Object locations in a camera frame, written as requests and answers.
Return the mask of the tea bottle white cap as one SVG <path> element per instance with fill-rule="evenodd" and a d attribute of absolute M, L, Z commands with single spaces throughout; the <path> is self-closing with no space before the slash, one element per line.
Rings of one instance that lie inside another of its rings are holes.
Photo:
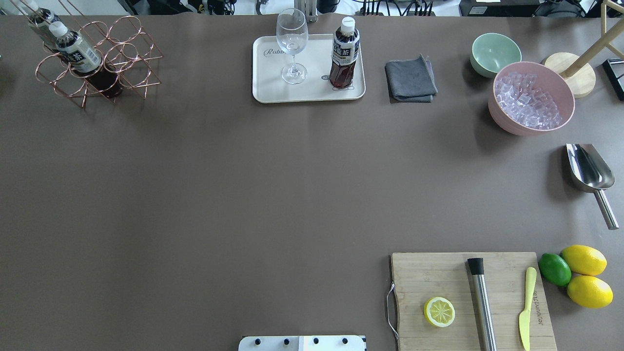
<path fill-rule="evenodd" d="M 348 87 L 360 53 L 360 33 L 353 17 L 345 17 L 333 35 L 329 81 L 337 89 Z"/>

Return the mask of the copper wire bottle basket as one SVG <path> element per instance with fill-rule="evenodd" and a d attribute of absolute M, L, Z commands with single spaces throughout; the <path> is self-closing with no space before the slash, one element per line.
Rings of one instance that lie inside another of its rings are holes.
<path fill-rule="evenodd" d="M 24 11 L 20 10 L 20 0 L 14 0 L 11 4 L 27 17 Z M 118 73 L 122 93 L 129 91 L 146 98 L 149 87 L 162 82 L 158 77 L 156 65 L 158 60 L 163 58 L 163 52 L 138 17 L 126 15 L 107 24 L 101 20 L 91 19 L 71 0 L 61 0 L 59 4 L 69 15 L 71 22 L 69 29 L 82 34 L 112 67 L 112 71 Z M 35 76 L 39 82 L 46 84 L 56 95 L 68 99 L 80 108 L 86 107 L 88 98 L 106 98 L 84 78 L 74 73 L 60 51 L 52 53 L 43 42 L 42 48 L 47 56 L 35 69 Z M 114 103 L 116 98 L 107 100 Z"/>

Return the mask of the tea bottle middle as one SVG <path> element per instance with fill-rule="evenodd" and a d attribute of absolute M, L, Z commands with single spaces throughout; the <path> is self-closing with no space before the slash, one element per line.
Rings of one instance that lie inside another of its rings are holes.
<path fill-rule="evenodd" d="M 112 67 L 82 34 L 69 29 L 61 21 L 52 22 L 48 27 L 55 37 L 58 51 L 78 77 L 84 78 L 106 98 L 115 98 L 122 94 L 118 73 L 112 71 Z"/>

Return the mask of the tea bottle rear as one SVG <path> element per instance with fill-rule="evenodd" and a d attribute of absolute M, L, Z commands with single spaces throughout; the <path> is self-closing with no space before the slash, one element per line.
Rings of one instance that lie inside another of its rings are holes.
<path fill-rule="evenodd" d="M 56 36 L 49 28 L 54 22 L 61 22 L 58 15 L 54 11 L 40 7 L 35 0 L 20 0 L 19 8 L 24 11 L 31 30 L 40 37 L 44 46 L 52 53 L 58 53 Z"/>

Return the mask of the cream serving tray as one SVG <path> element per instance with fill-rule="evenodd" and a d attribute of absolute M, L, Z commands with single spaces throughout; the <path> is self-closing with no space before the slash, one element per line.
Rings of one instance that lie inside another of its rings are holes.
<path fill-rule="evenodd" d="M 264 36 L 253 43 L 252 93 L 261 103 L 285 103 L 326 100 L 354 100 L 366 91 L 362 56 L 359 56 L 352 83 L 337 89 L 329 83 L 331 69 L 332 34 L 310 34 L 304 51 L 296 61 L 308 70 L 301 84 L 288 84 L 282 78 L 282 69 L 291 62 L 283 53 L 275 36 Z"/>

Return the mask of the grey folded cloth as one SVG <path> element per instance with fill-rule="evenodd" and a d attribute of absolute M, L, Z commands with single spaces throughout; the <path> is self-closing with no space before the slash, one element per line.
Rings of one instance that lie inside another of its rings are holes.
<path fill-rule="evenodd" d="M 428 57 L 390 60 L 384 66 L 391 96 L 398 102 L 431 103 L 438 93 Z"/>

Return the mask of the clear wine glass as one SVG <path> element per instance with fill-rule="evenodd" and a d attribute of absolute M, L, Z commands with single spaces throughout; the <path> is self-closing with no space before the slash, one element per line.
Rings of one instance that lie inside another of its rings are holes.
<path fill-rule="evenodd" d="M 288 8 L 278 14 L 276 40 L 281 50 L 292 58 L 282 69 L 282 78 L 288 84 L 303 83 L 307 77 L 306 67 L 296 62 L 295 56 L 305 49 L 308 38 L 306 16 L 301 10 Z"/>

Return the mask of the half lemon slice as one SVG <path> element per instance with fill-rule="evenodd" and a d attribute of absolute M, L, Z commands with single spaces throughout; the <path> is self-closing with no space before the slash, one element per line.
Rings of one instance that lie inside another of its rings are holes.
<path fill-rule="evenodd" d="M 454 304 L 444 297 L 431 297 L 423 308 L 424 318 L 435 327 L 444 328 L 455 320 Z"/>

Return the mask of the wooden cutting board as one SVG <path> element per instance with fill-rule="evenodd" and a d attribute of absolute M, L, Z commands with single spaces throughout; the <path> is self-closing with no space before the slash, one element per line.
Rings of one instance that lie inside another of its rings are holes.
<path fill-rule="evenodd" d="M 537 268 L 535 253 L 393 253 L 392 280 L 400 351 L 481 351 L 478 303 L 468 259 L 481 257 L 485 269 L 497 349 L 521 351 L 519 314 L 525 307 L 528 267 Z M 431 297 L 453 303 L 456 316 L 445 328 L 431 325 L 424 305 Z"/>

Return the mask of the mint green bowl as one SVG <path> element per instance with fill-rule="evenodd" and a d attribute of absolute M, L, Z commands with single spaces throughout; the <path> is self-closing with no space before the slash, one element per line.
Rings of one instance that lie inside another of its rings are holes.
<path fill-rule="evenodd" d="M 521 60 L 519 46 L 503 34 L 481 34 L 471 46 L 471 66 L 475 72 L 486 78 L 494 78 L 504 67 Z"/>

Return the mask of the pink bowl with ice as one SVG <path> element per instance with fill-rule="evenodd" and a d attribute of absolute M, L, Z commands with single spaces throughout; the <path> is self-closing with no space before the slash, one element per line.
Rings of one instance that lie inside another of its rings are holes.
<path fill-rule="evenodd" d="M 539 63 L 521 61 L 495 76 L 488 110 L 508 133 L 532 136 L 566 125 L 575 111 L 575 98 L 559 74 Z"/>

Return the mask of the yellow plastic knife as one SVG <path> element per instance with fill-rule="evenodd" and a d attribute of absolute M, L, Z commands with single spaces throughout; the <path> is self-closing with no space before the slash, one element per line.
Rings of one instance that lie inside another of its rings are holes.
<path fill-rule="evenodd" d="M 524 284 L 524 308 L 518 316 L 518 329 L 522 347 L 530 351 L 530 319 L 532 315 L 532 300 L 537 280 L 537 271 L 534 267 L 528 267 L 525 273 Z"/>

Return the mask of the green lime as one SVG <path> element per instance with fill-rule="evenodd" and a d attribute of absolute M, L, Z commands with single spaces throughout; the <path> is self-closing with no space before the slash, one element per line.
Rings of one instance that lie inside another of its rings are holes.
<path fill-rule="evenodd" d="M 544 253 L 538 261 L 540 273 L 548 282 L 565 287 L 571 281 L 571 268 L 559 255 Z"/>

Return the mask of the wooden stand round base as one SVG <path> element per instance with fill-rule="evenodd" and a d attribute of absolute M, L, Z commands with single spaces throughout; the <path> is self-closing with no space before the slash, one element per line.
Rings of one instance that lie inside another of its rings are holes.
<path fill-rule="evenodd" d="M 583 98 L 593 91 L 596 74 L 589 62 L 603 49 L 608 49 L 618 58 L 623 59 L 621 50 L 612 42 L 624 31 L 624 20 L 621 17 L 613 26 L 607 24 L 608 9 L 623 14 L 624 7 L 612 0 L 604 0 L 600 4 L 600 37 L 580 56 L 572 53 L 554 53 L 545 58 L 542 64 L 559 74 L 571 89 L 575 98 Z"/>

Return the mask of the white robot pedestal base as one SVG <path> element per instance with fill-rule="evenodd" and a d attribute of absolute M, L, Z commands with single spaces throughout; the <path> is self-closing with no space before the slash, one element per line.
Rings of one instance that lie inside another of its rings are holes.
<path fill-rule="evenodd" d="M 366 351 L 360 335 L 282 335 L 243 337 L 239 351 Z"/>

